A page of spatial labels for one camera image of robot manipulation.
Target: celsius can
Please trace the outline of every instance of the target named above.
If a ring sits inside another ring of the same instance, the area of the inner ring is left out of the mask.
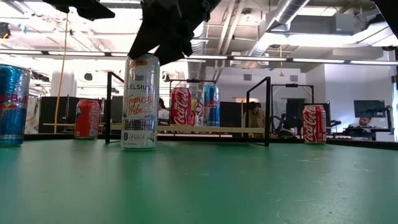
[[[151,54],[135,60],[127,58],[121,136],[121,146],[125,149],[156,147],[159,73],[159,59]]]
[[[218,86],[211,84],[203,88],[204,115],[203,125],[220,126],[220,91]]]
[[[97,138],[100,116],[101,108],[97,101],[79,100],[76,106],[75,138]]]
[[[305,143],[326,143],[326,111],[322,105],[307,105],[303,111]]]
[[[170,125],[191,125],[191,97],[192,94],[188,88],[173,89]]]
[[[29,99],[30,70],[0,64],[0,146],[20,146]]]

